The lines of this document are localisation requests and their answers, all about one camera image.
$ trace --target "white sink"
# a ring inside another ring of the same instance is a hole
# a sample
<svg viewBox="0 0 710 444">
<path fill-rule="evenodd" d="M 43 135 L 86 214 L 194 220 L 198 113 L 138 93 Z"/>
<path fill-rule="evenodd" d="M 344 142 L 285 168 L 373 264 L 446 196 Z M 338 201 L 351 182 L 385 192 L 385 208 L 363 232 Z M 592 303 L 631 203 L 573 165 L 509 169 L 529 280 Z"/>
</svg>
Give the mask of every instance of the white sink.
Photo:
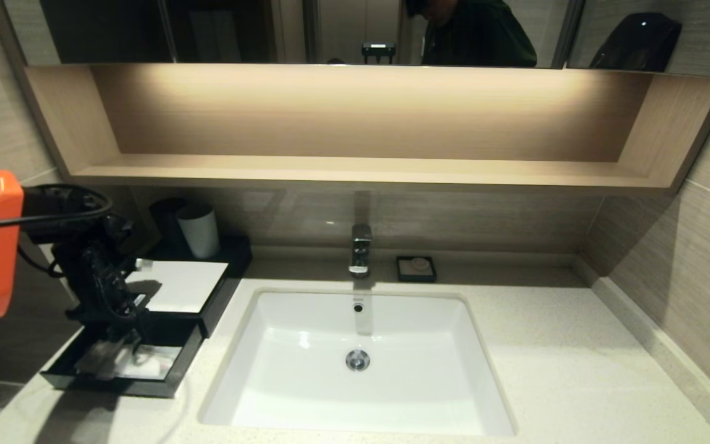
<svg viewBox="0 0 710 444">
<path fill-rule="evenodd" d="M 205 424 L 515 434 L 457 298 L 266 292 L 248 312 Z M 363 371 L 346 364 L 355 349 L 369 355 Z"/>
</svg>

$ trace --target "countertop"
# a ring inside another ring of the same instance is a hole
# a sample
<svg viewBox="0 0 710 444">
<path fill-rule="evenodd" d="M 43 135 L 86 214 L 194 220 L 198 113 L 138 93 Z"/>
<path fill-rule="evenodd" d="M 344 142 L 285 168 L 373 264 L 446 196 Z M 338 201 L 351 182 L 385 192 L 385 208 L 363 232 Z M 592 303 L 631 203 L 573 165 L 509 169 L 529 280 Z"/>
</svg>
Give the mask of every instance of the countertop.
<svg viewBox="0 0 710 444">
<path fill-rule="evenodd" d="M 471 308 L 516 436 L 404 435 L 201 424 L 200 415 L 257 290 L 353 289 L 329 261 L 255 261 L 175 399 L 58 391 L 34 378 L 0 414 L 0 442 L 681 443 L 710 426 L 656 361 L 566 268 L 436 264 L 437 284 L 398 284 L 390 264 L 360 283 L 374 294 L 456 293 Z"/>
</svg>

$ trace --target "sink drain stopper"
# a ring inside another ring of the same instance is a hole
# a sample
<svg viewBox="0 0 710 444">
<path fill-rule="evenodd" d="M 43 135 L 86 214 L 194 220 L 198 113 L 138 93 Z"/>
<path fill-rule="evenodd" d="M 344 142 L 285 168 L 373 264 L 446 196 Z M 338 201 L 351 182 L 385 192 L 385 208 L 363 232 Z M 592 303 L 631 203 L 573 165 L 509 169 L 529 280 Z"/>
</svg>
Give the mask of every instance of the sink drain stopper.
<svg viewBox="0 0 710 444">
<path fill-rule="evenodd" d="M 363 350 L 353 350 L 347 353 L 345 362 L 349 370 L 364 371 L 369 367 L 371 358 L 369 358 L 369 354 Z"/>
</svg>

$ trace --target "black cable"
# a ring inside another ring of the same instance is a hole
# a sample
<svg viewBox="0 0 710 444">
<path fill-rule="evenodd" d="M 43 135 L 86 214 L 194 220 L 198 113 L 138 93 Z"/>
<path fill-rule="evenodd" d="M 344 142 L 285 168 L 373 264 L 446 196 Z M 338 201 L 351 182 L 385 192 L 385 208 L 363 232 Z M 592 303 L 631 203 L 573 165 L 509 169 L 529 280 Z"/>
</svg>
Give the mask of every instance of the black cable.
<svg viewBox="0 0 710 444">
<path fill-rule="evenodd" d="M 94 219 L 96 217 L 104 216 L 113 207 L 113 202 L 108 199 L 105 195 L 93 191 L 92 189 L 84 188 L 82 186 L 70 185 L 67 183 L 57 183 L 53 185 L 37 185 L 36 188 L 49 189 L 49 188 L 64 188 L 64 189 L 78 189 L 79 191 L 84 191 L 84 193 L 91 194 L 104 202 L 100 208 L 97 210 L 82 211 L 79 213 L 71 214 L 48 214 L 44 216 L 26 216 L 26 217 L 16 217 L 13 219 L 0 219 L 0 228 L 11 227 L 12 225 L 21 224 L 31 224 L 35 222 L 47 223 L 47 222 L 70 222 L 73 220 L 85 220 Z"/>
<path fill-rule="evenodd" d="M 57 266 L 56 261 L 51 262 L 51 264 L 48 265 L 48 268 L 46 268 L 40 264 L 37 264 L 37 262 L 35 262 L 34 259 L 30 258 L 27 255 L 26 251 L 23 251 L 23 248 L 21 248 L 20 245 L 18 245 L 18 255 L 21 256 L 26 261 L 26 263 L 28 263 L 32 267 L 42 271 L 43 273 L 47 274 L 51 278 L 64 278 L 65 277 L 64 274 L 54 270 L 54 268 Z"/>
</svg>

